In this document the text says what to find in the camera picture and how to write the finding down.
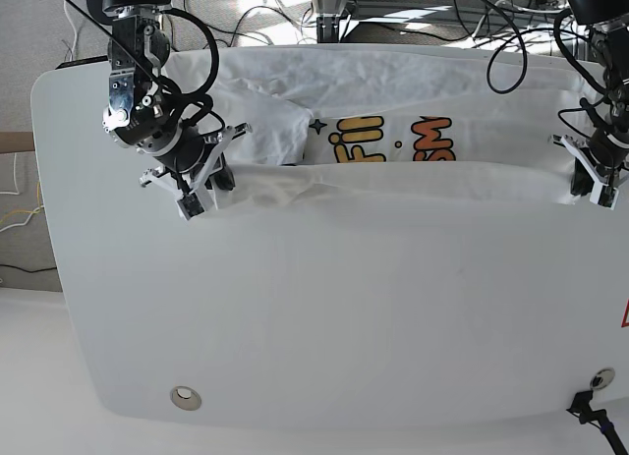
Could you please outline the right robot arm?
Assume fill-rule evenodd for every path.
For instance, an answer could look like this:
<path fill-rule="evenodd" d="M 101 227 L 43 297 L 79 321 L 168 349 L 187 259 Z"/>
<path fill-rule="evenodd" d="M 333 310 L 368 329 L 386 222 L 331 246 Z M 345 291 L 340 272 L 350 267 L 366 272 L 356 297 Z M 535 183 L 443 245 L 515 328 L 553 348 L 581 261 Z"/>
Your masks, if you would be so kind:
<path fill-rule="evenodd" d="M 134 147 L 160 163 L 160 173 L 170 175 L 188 197 L 206 172 L 203 185 L 222 191 L 235 187 L 225 156 L 212 160 L 224 124 L 208 133 L 199 130 L 205 117 L 215 117 L 209 94 L 218 76 L 219 51 L 211 29 L 199 18 L 176 9 L 172 0 L 102 0 L 110 17 L 111 34 L 107 58 L 110 64 L 108 104 L 103 129 L 124 147 Z M 171 43 L 161 28 L 161 16 L 183 19 L 197 27 L 206 39 L 209 72 L 201 85 L 184 91 L 162 70 L 171 53 Z"/>

